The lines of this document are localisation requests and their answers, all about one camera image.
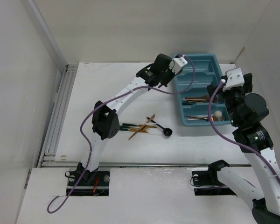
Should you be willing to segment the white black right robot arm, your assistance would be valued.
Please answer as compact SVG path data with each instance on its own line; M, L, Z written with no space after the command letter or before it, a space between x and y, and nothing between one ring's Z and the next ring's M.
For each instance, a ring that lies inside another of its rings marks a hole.
M256 223L280 224L280 168L271 137L261 124L269 110L265 99L252 92L252 74L244 75L241 69L229 70L218 86L211 84L207 90L211 101L217 95L224 101L231 125L236 127L232 133L234 140L219 132L208 111L211 127L221 138L240 147L261 188L239 176L224 160L208 166L208 181L231 189L249 207Z

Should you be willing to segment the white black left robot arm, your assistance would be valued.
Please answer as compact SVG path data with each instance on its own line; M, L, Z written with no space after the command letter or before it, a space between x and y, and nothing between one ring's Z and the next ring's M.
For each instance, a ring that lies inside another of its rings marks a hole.
M92 123L91 136L87 137L82 133L90 149L76 169L78 178L84 185L94 182L100 155L108 140L119 132L120 114L142 94L167 86L177 74L182 72L187 63L182 56L171 58L159 54L153 63L138 71L135 78L121 92L112 99L105 102L98 101L95 104L93 111L82 122L85 124L88 119L91 119Z

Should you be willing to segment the white ceramic spoon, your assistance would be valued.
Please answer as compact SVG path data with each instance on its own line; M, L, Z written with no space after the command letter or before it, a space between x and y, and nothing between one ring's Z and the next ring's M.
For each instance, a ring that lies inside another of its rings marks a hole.
M217 111L215 111L215 112L213 113L213 116L214 116L216 119L221 119L222 115L223 115L222 112L219 111L219 110L217 110Z

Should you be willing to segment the blue plastic cutlery tray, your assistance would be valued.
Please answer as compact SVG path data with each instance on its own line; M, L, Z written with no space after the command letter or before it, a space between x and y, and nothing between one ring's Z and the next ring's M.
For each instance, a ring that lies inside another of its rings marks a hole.
M218 85L222 76L217 57L211 53L185 54L188 64L182 72L175 76L174 83L177 92L177 103L180 111L180 120L184 126L210 126L206 120L187 120L184 116L207 116L209 102L184 103L184 97L209 96L207 86L212 82Z

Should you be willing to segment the copper chopstick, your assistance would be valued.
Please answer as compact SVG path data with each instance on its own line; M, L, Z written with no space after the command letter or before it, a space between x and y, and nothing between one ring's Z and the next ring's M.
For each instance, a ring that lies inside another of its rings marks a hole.
M133 132L132 136L129 137L129 140L133 138L137 133L147 133L149 130L149 127L146 125L142 125L138 128L130 128L130 130Z

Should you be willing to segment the black spoon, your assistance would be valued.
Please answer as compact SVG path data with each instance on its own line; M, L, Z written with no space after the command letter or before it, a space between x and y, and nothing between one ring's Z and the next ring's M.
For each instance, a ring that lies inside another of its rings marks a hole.
M154 120L151 120L151 122L163 131L163 134L164 134L165 137L170 137L172 135L172 133L173 133L172 129L164 128L163 126L161 126L160 124L158 124Z

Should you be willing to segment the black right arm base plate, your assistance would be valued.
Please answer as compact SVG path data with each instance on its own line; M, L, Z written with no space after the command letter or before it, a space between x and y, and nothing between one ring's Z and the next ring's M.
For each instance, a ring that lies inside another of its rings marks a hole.
M212 179L207 170L194 170L190 179L195 196L236 196L226 185Z

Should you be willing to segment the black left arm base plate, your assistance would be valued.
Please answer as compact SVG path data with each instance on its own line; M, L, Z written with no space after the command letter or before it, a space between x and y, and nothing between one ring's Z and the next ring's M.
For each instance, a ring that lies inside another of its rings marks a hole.
M99 170L90 182L81 179L70 196L109 196L110 174L110 170ZM68 195L78 180L78 173L66 171L64 175L68 178L66 188L66 195Z

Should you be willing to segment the aluminium frame rail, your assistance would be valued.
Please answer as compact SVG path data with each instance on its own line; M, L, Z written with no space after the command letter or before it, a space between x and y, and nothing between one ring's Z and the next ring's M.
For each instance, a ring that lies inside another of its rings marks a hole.
M56 88L53 95L53 105L51 114L49 114L48 122L44 131L40 152L38 155L36 167L48 167L55 164L55 155L57 152L58 142L61 135L67 107L70 100L71 91L77 74L78 65L66 65L60 78L60 84Z

